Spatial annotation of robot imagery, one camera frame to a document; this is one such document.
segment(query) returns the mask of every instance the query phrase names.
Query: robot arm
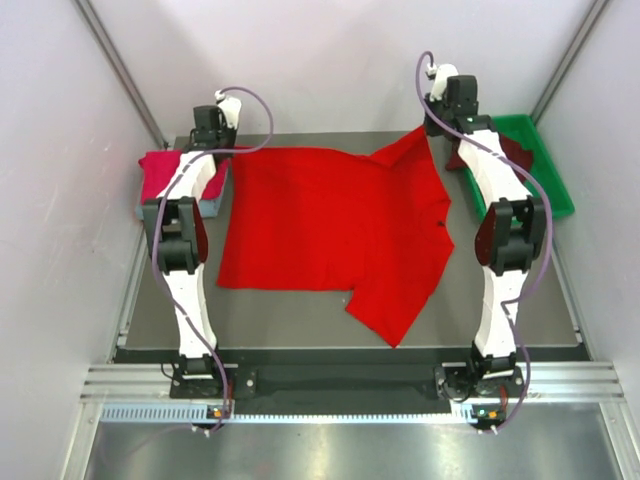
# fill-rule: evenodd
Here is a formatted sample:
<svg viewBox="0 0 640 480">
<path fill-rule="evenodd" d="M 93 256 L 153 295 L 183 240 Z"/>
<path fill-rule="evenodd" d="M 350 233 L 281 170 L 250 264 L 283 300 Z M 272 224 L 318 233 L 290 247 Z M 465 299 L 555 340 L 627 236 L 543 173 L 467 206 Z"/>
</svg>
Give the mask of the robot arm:
<svg viewBox="0 0 640 480">
<path fill-rule="evenodd" d="M 458 75 L 452 65 L 432 65 L 427 75 L 434 86 L 425 101 L 438 118 L 504 155 L 491 118 L 478 115 L 475 77 Z M 429 116 L 425 127 L 429 136 L 449 135 Z M 503 304 L 520 296 L 531 263 L 540 254 L 545 219 L 542 202 L 499 158 L 464 140 L 458 153 L 487 207 L 475 239 L 485 281 L 482 317 L 466 368 L 467 381 L 476 388 L 483 382 L 509 381 L 516 373 L 516 346 L 506 311 L 515 323 L 518 305 Z"/>
<path fill-rule="evenodd" d="M 207 155 L 189 162 L 204 150 L 233 148 L 241 102 L 216 94 L 216 105 L 194 108 L 196 127 L 180 156 L 180 164 L 165 189 L 142 207 L 149 252 L 160 200 L 169 185 L 177 181 L 167 198 L 158 244 L 158 265 L 171 296 L 184 308 L 195 329 L 213 348 L 217 338 L 211 328 L 203 289 L 204 263 L 208 256 L 207 234 L 198 209 L 216 166 L 229 155 Z M 175 309 L 180 333 L 179 373 L 183 378 L 215 378 L 214 363 L 205 345 L 189 326 L 185 315 Z"/>
</svg>

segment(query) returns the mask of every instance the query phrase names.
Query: green tray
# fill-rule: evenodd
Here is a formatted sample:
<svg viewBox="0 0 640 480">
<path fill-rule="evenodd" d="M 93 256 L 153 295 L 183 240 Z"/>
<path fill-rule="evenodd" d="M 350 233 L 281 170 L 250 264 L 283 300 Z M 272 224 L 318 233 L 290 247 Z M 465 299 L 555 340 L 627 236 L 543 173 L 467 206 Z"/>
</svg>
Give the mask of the green tray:
<svg viewBox="0 0 640 480">
<path fill-rule="evenodd" d="M 544 188 L 544 191 L 549 196 L 553 218 L 571 215 L 575 211 L 575 207 L 573 206 L 569 192 L 567 192 L 564 183 L 562 183 L 562 179 L 553 165 L 551 156 L 549 152 L 547 152 L 540 135 L 538 135 L 538 131 L 531 121 L 531 118 L 528 115 L 505 115 L 502 117 L 493 117 L 493 122 L 500 133 L 519 142 L 525 150 L 533 151 L 531 174 L 533 178 L 542 185 L 542 188 Z M 487 213 L 487 209 L 484 206 L 482 193 L 480 193 L 480 189 L 471 174 L 471 170 L 466 168 L 464 172 L 471 186 L 473 202 L 476 206 L 478 218 L 483 219 Z M 539 197 L 529 182 L 525 183 L 525 186 L 534 196 Z"/>
</svg>

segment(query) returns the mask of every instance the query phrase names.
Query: metal sheet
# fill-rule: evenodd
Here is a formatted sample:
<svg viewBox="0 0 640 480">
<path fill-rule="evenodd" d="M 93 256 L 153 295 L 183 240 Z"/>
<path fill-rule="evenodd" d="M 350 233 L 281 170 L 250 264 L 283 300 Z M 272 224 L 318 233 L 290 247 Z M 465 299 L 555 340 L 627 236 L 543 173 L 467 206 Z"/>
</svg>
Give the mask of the metal sheet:
<svg viewBox="0 0 640 480">
<path fill-rule="evenodd" d="M 277 135 L 274 145 L 328 146 L 369 153 L 402 133 Z M 244 142 L 251 143 L 254 138 Z M 447 228 L 455 250 L 435 293 L 405 337 L 404 347 L 468 346 L 480 322 L 483 276 L 473 253 L 479 225 L 462 175 L 445 172 L 448 146 L 431 140 L 441 178 L 452 199 Z M 208 220 L 209 260 L 205 289 L 212 326 L 225 348 L 384 347 L 372 331 L 348 315 L 349 293 L 226 290 L 215 286 L 231 215 L 233 182 L 225 191 L 218 218 Z M 530 279 L 537 274 L 537 262 Z M 521 306 L 519 328 L 528 345 L 576 345 L 558 277 L 550 267 L 538 292 Z M 169 302 L 145 266 L 127 348 L 177 348 L 178 330 Z"/>
<path fill-rule="evenodd" d="M 87 479 L 622 478 L 597 405 L 527 406 L 497 437 L 467 426 L 229 425 L 140 442 L 166 425 L 101 424 Z"/>
</svg>

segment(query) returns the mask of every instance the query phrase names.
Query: red t-shirt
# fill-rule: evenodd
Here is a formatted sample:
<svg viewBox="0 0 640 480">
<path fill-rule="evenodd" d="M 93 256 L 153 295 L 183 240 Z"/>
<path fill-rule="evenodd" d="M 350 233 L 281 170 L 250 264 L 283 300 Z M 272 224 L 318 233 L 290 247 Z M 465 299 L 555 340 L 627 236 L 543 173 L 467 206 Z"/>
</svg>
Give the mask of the red t-shirt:
<svg viewBox="0 0 640 480">
<path fill-rule="evenodd" d="M 353 290 L 347 311 L 397 346 L 453 250 L 450 200 L 422 128 L 370 156 L 265 148 L 231 168 L 218 285 Z"/>
</svg>

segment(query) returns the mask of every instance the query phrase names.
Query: purple cable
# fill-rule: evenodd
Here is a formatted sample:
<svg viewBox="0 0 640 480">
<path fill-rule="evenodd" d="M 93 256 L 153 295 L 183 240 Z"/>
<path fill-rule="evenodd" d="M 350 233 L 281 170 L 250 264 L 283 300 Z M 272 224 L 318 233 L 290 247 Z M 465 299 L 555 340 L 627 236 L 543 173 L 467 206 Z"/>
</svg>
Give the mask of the purple cable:
<svg viewBox="0 0 640 480">
<path fill-rule="evenodd" d="M 440 120 L 431 111 L 431 109 L 429 108 L 429 105 L 424 100 L 424 95 L 422 94 L 422 89 L 420 88 L 420 76 L 421 76 L 420 74 L 422 69 L 422 62 L 424 61 L 425 57 L 429 57 L 431 65 L 435 64 L 433 59 L 433 53 L 431 53 L 430 51 L 426 51 L 422 53 L 422 55 L 420 55 L 420 58 L 418 59 L 418 65 L 416 66 L 415 82 L 416 82 L 416 92 L 418 93 L 418 99 L 420 100 L 420 103 L 422 104 L 422 108 L 424 108 L 424 111 L 426 112 L 426 114 L 429 115 L 431 120 L 433 120 L 439 127 L 441 127 L 446 132 L 460 138 L 461 140 L 464 140 L 465 142 L 469 142 L 470 144 L 479 148 L 483 152 L 489 153 L 490 155 L 498 158 L 505 164 L 509 165 L 513 170 L 521 174 L 524 178 L 526 178 L 529 181 L 529 183 L 531 183 L 531 185 L 533 185 L 535 190 L 540 195 L 540 199 L 542 200 L 542 204 L 544 205 L 544 214 L 545 214 L 545 220 L 547 225 L 546 245 L 545 245 L 544 253 L 542 255 L 542 264 L 540 266 L 540 271 L 538 272 L 538 276 L 536 277 L 533 284 L 529 288 L 525 289 L 520 294 L 520 296 L 518 296 L 517 298 L 513 298 L 511 300 L 505 300 L 504 302 L 501 303 L 502 310 L 504 311 L 505 316 L 507 317 L 507 321 L 509 322 L 509 328 L 511 329 L 511 332 L 513 334 L 514 342 L 516 343 L 516 345 L 519 345 L 522 350 L 522 355 L 525 361 L 526 378 L 525 378 L 524 386 L 522 389 L 522 393 L 518 398 L 518 402 L 513 407 L 513 410 L 511 411 L 511 415 L 509 415 L 505 419 L 505 421 L 499 427 L 496 428 L 496 433 L 497 433 L 498 431 L 505 428 L 511 422 L 511 420 L 516 416 L 516 414 L 522 407 L 522 403 L 524 402 L 524 399 L 527 396 L 527 392 L 529 391 L 529 385 L 531 384 L 531 357 L 529 356 L 529 351 L 527 350 L 526 345 L 524 344 L 524 342 L 522 341 L 522 338 L 520 337 L 520 333 L 516 328 L 515 322 L 511 318 L 511 314 L 507 309 L 507 305 L 510 305 L 512 303 L 518 303 L 528 298 L 529 296 L 533 295 L 533 293 L 538 289 L 538 286 L 540 285 L 542 277 L 544 276 L 545 272 L 547 271 L 547 268 L 549 267 L 549 262 L 551 261 L 551 246 L 552 246 L 552 238 L 553 238 L 553 217 L 552 217 L 552 211 L 551 211 L 551 202 L 549 201 L 549 197 L 547 196 L 546 192 L 542 188 L 542 185 L 540 185 L 536 181 L 536 179 L 533 178 L 533 176 L 529 172 L 527 172 L 524 168 L 513 163 L 505 155 L 500 155 L 499 153 L 494 152 L 489 147 L 481 144 L 480 142 L 453 129 L 452 127 L 447 125 L 445 122 Z"/>
<path fill-rule="evenodd" d="M 156 221 L 156 226 L 155 226 L 155 230 L 154 230 L 154 233 L 153 233 L 153 246 L 152 246 L 152 249 L 151 249 L 151 270 L 153 271 L 153 276 L 156 279 L 156 283 L 158 284 L 160 289 L 164 292 L 164 294 L 169 298 L 169 300 L 171 300 L 171 302 L 173 303 L 175 308 L 180 313 L 182 313 L 182 315 L 184 315 L 184 318 L 187 321 L 187 324 L 189 325 L 189 328 L 191 328 L 191 330 L 193 331 L 194 335 L 198 338 L 198 340 L 200 340 L 202 342 L 202 344 L 206 347 L 206 349 L 209 350 L 209 353 L 211 353 L 211 357 L 216 362 L 218 370 L 220 370 L 220 375 L 222 377 L 222 405 L 223 405 L 223 412 L 222 412 L 222 415 L 220 416 L 220 419 L 219 419 L 218 423 L 211 430 L 212 432 L 215 432 L 216 430 L 218 430 L 220 428 L 220 426 L 222 425 L 222 419 L 224 417 L 226 417 L 227 414 L 229 414 L 229 409 L 228 409 L 228 400 L 229 399 L 227 398 L 228 394 L 229 394 L 229 381 L 227 379 L 227 374 L 225 373 L 224 365 L 222 364 L 222 361 L 220 360 L 220 357 L 216 353 L 216 351 L 213 348 L 213 346 L 207 341 L 206 338 L 204 338 L 200 334 L 200 332 L 198 332 L 198 330 L 196 329 L 195 325 L 193 324 L 193 322 L 191 321 L 191 319 L 187 315 L 187 312 L 185 311 L 185 309 L 171 295 L 171 291 L 169 290 L 169 286 L 167 285 L 167 282 L 165 281 L 164 277 L 162 276 L 162 272 L 160 272 L 160 267 L 158 267 L 158 244 L 160 243 L 160 232 L 162 231 L 162 218 L 164 217 L 164 211 L 165 211 L 165 209 L 167 207 L 167 199 L 169 198 L 169 194 L 171 193 L 171 190 L 173 190 L 173 188 L 182 179 L 182 177 L 184 176 L 186 171 L 189 170 L 189 168 L 197 160 L 199 160 L 202 157 L 208 156 L 208 155 L 221 154 L 221 153 L 222 154 L 242 154 L 242 153 L 257 152 L 258 150 L 263 148 L 265 145 L 267 145 L 267 143 L 269 143 L 269 141 L 271 140 L 271 137 L 273 137 L 273 114 L 271 113 L 271 110 L 269 109 L 269 106 L 266 104 L 266 102 L 257 93 L 255 93 L 255 92 L 253 92 L 253 91 L 251 91 L 251 90 L 249 90 L 248 88 L 245 88 L 245 87 L 227 87 L 227 88 L 222 89 L 220 92 L 221 93 L 226 93 L 226 92 L 233 91 L 233 90 L 248 93 L 253 98 L 255 98 L 258 102 L 260 102 L 260 104 L 264 107 L 264 110 L 265 110 L 265 112 L 267 112 L 267 116 L 269 117 L 269 133 L 267 135 L 267 138 L 265 138 L 264 141 L 262 143 L 260 143 L 260 145 L 258 145 L 257 147 L 251 147 L 251 148 L 215 148 L 215 149 L 212 149 L 212 150 L 204 150 L 202 153 L 196 155 L 191 160 L 189 160 L 189 162 L 184 166 L 184 168 L 182 169 L 180 174 L 171 183 L 171 185 L 169 185 L 169 188 L 167 188 L 167 191 L 165 192 L 164 196 L 162 197 L 162 200 L 160 201 L 160 206 L 158 207 L 158 219 Z"/>
</svg>

